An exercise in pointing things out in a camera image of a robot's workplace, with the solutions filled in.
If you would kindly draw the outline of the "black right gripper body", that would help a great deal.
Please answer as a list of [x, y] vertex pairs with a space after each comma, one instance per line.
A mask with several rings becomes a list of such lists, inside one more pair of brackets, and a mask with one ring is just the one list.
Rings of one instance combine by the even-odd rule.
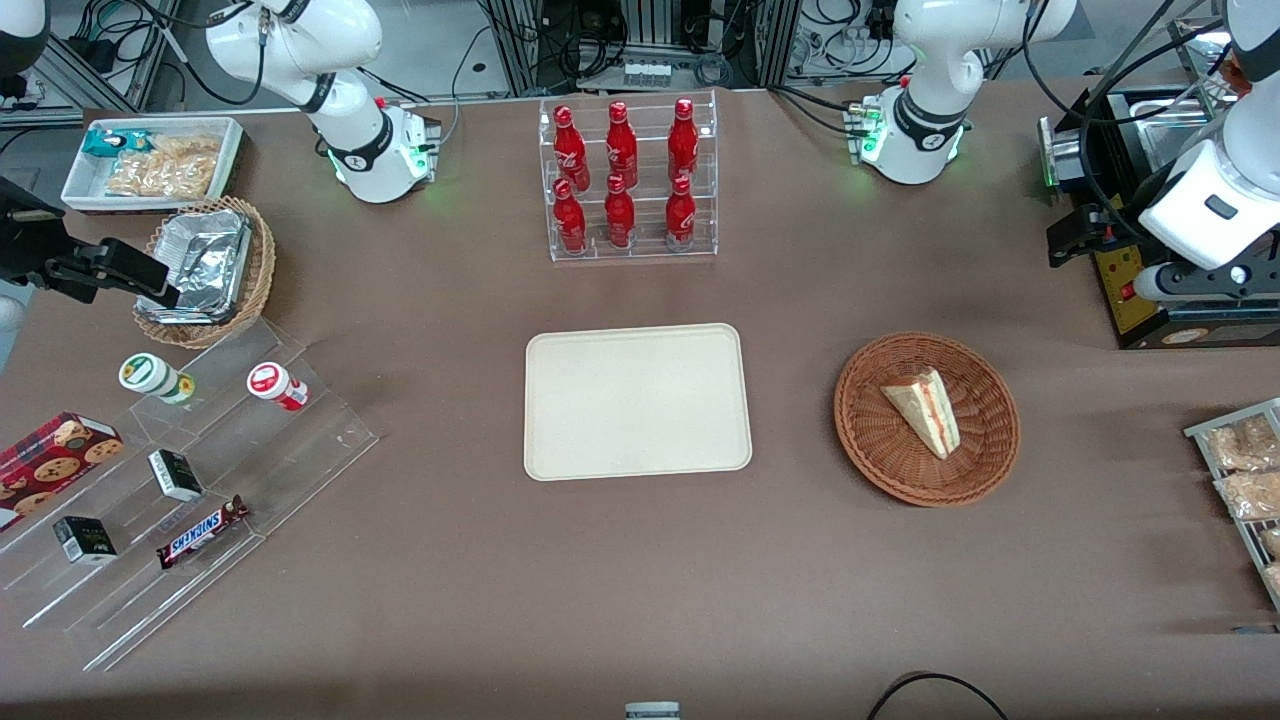
[[46, 264], [68, 254], [64, 213], [1, 178], [1, 279], [26, 286]]

